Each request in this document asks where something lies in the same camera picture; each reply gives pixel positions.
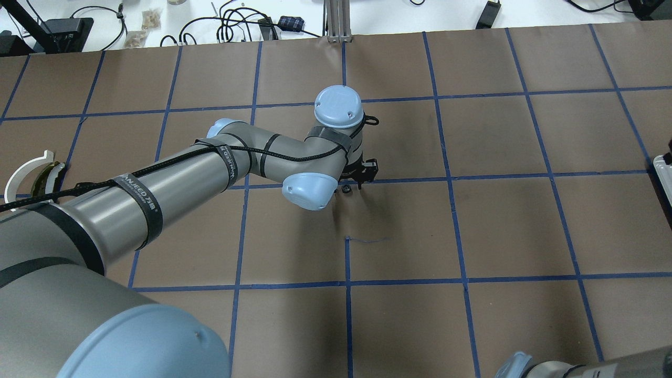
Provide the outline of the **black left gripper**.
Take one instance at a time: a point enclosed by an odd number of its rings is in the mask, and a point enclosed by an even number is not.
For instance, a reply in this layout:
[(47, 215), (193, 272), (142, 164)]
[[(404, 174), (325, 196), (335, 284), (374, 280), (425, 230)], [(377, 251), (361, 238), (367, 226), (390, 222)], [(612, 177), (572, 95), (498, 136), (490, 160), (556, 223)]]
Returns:
[(374, 182), (379, 172), (379, 163), (377, 159), (359, 160), (346, 165), (341, 172), (339, 181), (351, 180), (358, 184), (358, 189), (362, 189), (364, 183)]

